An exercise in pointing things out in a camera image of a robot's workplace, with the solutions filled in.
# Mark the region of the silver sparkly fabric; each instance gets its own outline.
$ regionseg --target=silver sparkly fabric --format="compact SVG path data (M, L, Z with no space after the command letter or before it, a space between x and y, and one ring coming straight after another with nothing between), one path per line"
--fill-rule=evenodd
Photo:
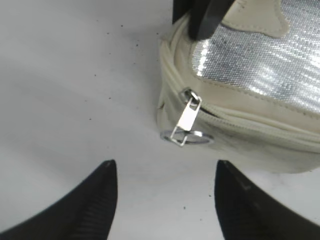
M290 23L275 39L219 26L198 42L193 70L320 114L320 0L282 0Z

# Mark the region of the cream bag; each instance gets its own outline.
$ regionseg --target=cream bag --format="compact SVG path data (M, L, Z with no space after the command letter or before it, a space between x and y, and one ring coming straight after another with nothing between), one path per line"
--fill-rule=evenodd
M270 26L259 23L257 6L241 15L239 2L246 1L233 4L209 39L188 37L188 14L161 39L161 137L210 148L212 159L238 166L277 173L317 168L320 1L270 0L273 8L260 9L269 11L260 17Z

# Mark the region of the black object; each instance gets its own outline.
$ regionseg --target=black object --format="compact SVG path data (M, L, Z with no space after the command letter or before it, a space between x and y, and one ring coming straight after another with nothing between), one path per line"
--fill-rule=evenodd
M105 240L117 206L117 167L103 162L79 186L0 240Z
M219 161L215 208L226 240L319 240L320 227L283 206L228 161Z
M192 40L210 38L235 0L174 0L174 23L190 10L188 34Z

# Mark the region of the zipper pull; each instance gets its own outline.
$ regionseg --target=zipper pull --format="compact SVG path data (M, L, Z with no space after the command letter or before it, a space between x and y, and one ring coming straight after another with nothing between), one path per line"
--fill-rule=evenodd
M192 127L197 118L201 107L202 99L193 90L187 89L182 93L186 98L186 106L180 116L180 119L173 131L168 136L168 131L161 133L161 137L167 141L173 142L180 147L185 144L207 144L213 142L213 137L200 131L192 131ZM201 140L187 141L188 137L198 137Z

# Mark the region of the white floor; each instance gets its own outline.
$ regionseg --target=white floor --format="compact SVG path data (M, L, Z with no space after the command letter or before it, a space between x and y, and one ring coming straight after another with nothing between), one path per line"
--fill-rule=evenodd
M170 0L0 2L0 231L61 198L103 160L116 159L110 240L223 239L212 197L214 153L163 142L157 130L158 38L171 26L171 6ZM320 224L320 170L246 173Z

